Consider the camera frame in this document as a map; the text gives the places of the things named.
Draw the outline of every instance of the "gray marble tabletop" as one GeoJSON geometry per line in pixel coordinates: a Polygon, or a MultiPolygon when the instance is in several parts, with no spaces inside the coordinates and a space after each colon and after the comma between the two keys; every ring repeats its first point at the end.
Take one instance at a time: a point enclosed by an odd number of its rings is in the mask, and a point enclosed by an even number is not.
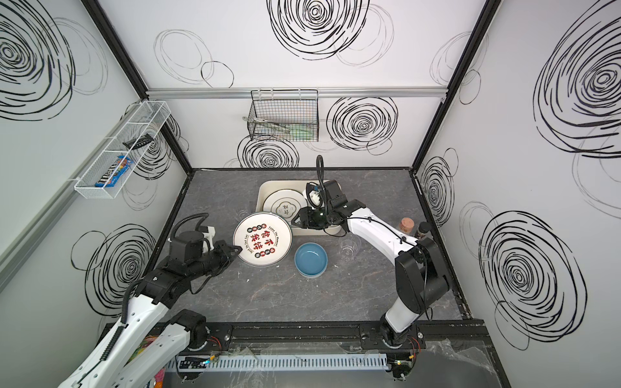
{"type": "MultiPolygon", "coordinates": [[[[176,221],[208,212],[204,225],[215,227],[216,240],[231,243],[238,223],[254,213],[261,184],[285,179],[317,176],[314,171],[198,171],[176,221]]],[[[396,227],[403,217],[416,225],[425,220],[406,170],[326,171],[325,179],[336,179],[348,199],[362,201],[390,225],[396,227]]],[[[179,231],[194,224],[190,221],[179,231]]],[[[168,247],[160,259],[167,254],[168,247]]],[[[195,280],[193,289],[203,280],[195,280]]],[[[278,263],[257,268],[238,258],[200,293],[181,296],[166,318],[190,309],[210,322],[378,320],[396,298],[394,266],[368,242],[351,233],[343,238],[294,236],[289,253],[278,263]],[[328,268],[315,279],[303,277],[293,261],[296,249],[309,241],[328,254],[328,268]],[[344,255],[342,245],[352,242],[359,246],[357,254],[344,255]]],[[[432,307],[434,320],[461,319],[451,292],[432,307]]]]}

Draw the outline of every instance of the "plate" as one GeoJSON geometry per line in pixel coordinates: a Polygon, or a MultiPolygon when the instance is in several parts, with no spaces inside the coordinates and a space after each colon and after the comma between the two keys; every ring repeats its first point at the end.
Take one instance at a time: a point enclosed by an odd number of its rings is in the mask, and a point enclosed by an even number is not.
{"type": "Polygon", "coordinates": [[[295,190],[283,189],[273,192],[263,203],[264,212],[278,214],[288,223],[301,208],[307,207],[306,198],[295,190]]]}
{"type": "Polygon", "coordinates": [[[233,244],[242,247],[239,257],[254,266],[268,266],[285,257],[291,240],[289,223],[269,212],[249,215],[233,233],[233,244]]]}

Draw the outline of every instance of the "black metal frame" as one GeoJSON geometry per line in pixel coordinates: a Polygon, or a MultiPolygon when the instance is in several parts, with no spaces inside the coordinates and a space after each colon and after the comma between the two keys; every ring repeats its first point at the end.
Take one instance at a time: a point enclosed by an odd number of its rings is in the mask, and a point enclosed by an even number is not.
{"type": "MultiPolygon", "coordinates": [[[[119,62],[119,65],[123,69],[123,72],[127,76],[127,79],[136,90],[138,97],[141,99],[148,99],[147,85],[140,76],[140,73],[138,72],[138,69],[136,69],[136,66],[134,66],[131,57],[125,50],[123,43],[121,43],[119,36],[117,35],[114,27],[110,23],[108,16],[106,16],[104,9],[99,4],[99,1],[82,0],[82,5],[84,5],[84,8],[86,8],[86,11],[91,16],[91,19],[97,26],[97,29],[99,30],[101,36],[104,37],[104,40],[108,44],[108,47],[110,47],[110,50],[112,51],[112,54],[114,55],[116,60],[119,62]]],[[[179,164],[183,168],[183,171],[185,171],[186,174],[191,174],[192,166],[190,165],[186,154],[183,152],[181,146],[177,142],[177,139],[175,139],[175,136],[173,135],[170,127],[168,126],[168,123],[164,123],[160,130],[160,133],[164,140],[166,140],[166,143],[168,144],[170,149],[175,154],[175,157],[179,161],[179,164]]]]}
{"type": "MultiPolygon", "coordinates": [[[[148,98],[147,96],[147,85],[143,81],[138,69],[134,66],[129,54],[125,50],[123,44],[120,41],[119,36],[116,34],[110,20],[107,18],[103,8],[99,4],[97,0],[81,0],[84,7],[88,11],[89,15],[93,19],[93,22],[99,29],[101,35],[104,37],[104,40],[110,47],[112,53],[116,57],[117,61],[120,64],[120,67],[125,72],[128,80],[136,90],[136,93],[140,96],[140,98],[148,98]]],[[[446,113],[448,112],[448,108],[450,107],[452,101],[454,100],[459,86],[468,70],[468,66],[471,60],[474,58],[476,51],[483,40],[483,37],[489,27],[494,14],[499,7],[501,0],[487,0],[479,18],[477,20],[476,25],[474,26],[473,33],[470,35],[466,48],[460,58],[458,66],[455,70],[453,77],[448,85],[448,93],[446,95],[445,100],[440,104],[438,110],[436,111],[432,123],[430,124],[429,129],[425,135],[422,146],[419,148],[417,156],[414,160],[414,163],[411,168],[407,167],[397,167],[397,168],[381,168],[381,169],[409,169],[410,177],[412,179],[412,184],[414,185],[415,191],[417,193],[417,197],[423,207],[423,212],[425,214],[425,218],[431,221],[432,224],[432,235],[434,240],[438,243],[443,255],[446,258],[447,266],[451,272],[451,276],[453,278],[453,282],[455,284],[454,294],[455,299],[458,302],[460,307],[460,312],[462,316],[465,318],[464,320],[447,320],[447,321],[419,321],[416,323],[416,327],[413,329],[412,334],[417,335],[418,333],[422,333],[423,340],[427,341],[438,341],[444,340],[448,338],[449,340],[481,340],[485,344],[487,348],[487,352],[492,358],[492,363],[498,373],[499,379],[504,387],[510,387],[507,376],[502,368],[502,364],[497,356],[497,353],[494,349],[494,345],[489,337],[486,327],[484,326],[484,322],[481,320],[475,320],[471,318],[470,311],[466,304],[466,301],[463,298],[463,293],[461,291],[461,286],[455,276],[455,271],[453,266],[451,265],[450,259],[446,252],[446,248],[444,243],[442,242],[442,238],[440,236],[439,230],[433,222],[433,217],[431,214],[431,210],[428,206],[427,200],[420,188],[420,184],[418,183],[418,179],[416,177],[416,173],[420,166],[422,165],[423,159],[425,158],[429,148],[433,142],[435,135],[440,128],[446,113]]],[[[165,124],[161,133],[168,143],[169,147],[172,149],[175,157],[179,161],[180,165],[184,169],[187,174],[187,178],[179,195],[177,196],[177,200],[173,209],[166,220],[165,226],[160,234],[160,237],[157,241],[156,248],[154,249],[149,262],[147,264],[147,268],[145,269],[145,273],[152,270],[155,267],[157,259],[161,254],[162,249],[166,244],[166,240],[168,238],[168,234],[170,233],[170,229],[173,226],[177,213],[183,203],[183,199],[188,190],[190,182],[194,177],[194,172],[199,171],[200,169],[192,169],[186,155],[181,149],[179,143],[176,141],[175,136],[172,134],[168,124],[165,124]]],[[[326,168],[326,170],[340,170],[340,169],[369,169],[369,168],[326,168]]],[[[247,170],[241,168],[216,168],[215,170],[219,171],[238,171],[238,170],[247,170]]],[[[283,171],[288,170],[308,170],[312,171],[314,168],[284,168],[278,169],[283,171]]],[[[210,322],[208,323],[211,328],[214,329],[213,334],[221,340],[223,344],[223,348],[226,350],[231,342],[231,340],[235,343],[239,343],[241,341],[252,340],[252,343],[257,344],[261,342],[308,342],[312,341],[333,341],[336,339],[335,337],[348,335],[346,338],[348,341],[359,344],[360,350],[372,350],[377,349],[381,350],[384,353],[391,354],[400,354],[399,350],[394,351],[385,347],[382,342],[380,342],[377,337],[378,331],[372,330],[373,328],[379,328],[379,321],[365,321],[365,322],[252,322],[252,323],[217,323],[210,322]]],[[[104,333],[102,334],[102,338],[105,333],[109,330],[109,328],[113,324],[108,324],[104,333]]],[[[159,323],[156,327],[153,328],[150,334],[157,335],[161,333],[163,327],[166,323],[159,323]]]]}

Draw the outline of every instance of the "beige plastic bin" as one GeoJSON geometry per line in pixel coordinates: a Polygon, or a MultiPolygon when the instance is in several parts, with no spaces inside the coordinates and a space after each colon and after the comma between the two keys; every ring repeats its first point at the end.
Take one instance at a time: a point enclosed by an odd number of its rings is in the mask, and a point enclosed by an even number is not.
{"type": "MultiPolygon", "coordinates": [[[[265,203],[265,200],[270,195],[272,195],[272,193],[278,190],[283,190],[283,189],[295,190],[295,191],[299,191],[300,193],[302,193],[302,195],[304,195],[304,192],[306,191],[306,184],[308,182],[316,182],[316,180],[315,181],[267,181],[263,183],[261,187],[259,187],[259,197],[256,200],[256,211],[262,212],[263,204],[265,203]]],[[[340,226],[332,225],[325,231],[331,235],[341,235],[342,234],[341,230],[342,228],[340,226]]],[[[291,226],[291,231],[293,232],[294,236],[314,236],[314,235],[325,236],[325,233],[323,230],[302,229],[302,228],[298,228],[295,226],[291,226]]]]}

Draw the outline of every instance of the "black wire basket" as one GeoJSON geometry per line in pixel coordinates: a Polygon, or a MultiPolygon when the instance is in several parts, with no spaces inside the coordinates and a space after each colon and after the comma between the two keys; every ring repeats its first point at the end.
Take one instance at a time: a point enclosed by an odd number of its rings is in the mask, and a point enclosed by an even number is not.
{"type": "Polygon", "coordinates": [[[253,140],[319,141],[316,89],[255,90],[250,94],[252,105],[244,120],[253,140]]]}

